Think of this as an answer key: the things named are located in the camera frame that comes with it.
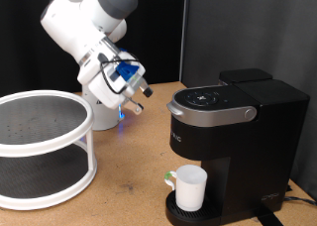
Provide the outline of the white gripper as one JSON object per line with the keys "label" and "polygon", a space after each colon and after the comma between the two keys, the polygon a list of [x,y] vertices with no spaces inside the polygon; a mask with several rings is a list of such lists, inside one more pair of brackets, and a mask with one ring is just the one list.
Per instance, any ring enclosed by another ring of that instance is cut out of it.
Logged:
{"label": "white gripper", "polygon": [[140,88],[146,97],[153,94],[143,78],[145,68],[127,52],[101,53],[90,51],[80,60],[77,77],[106,107],[115,109],[122,104],[140,115],[144,107],[131,97]]}

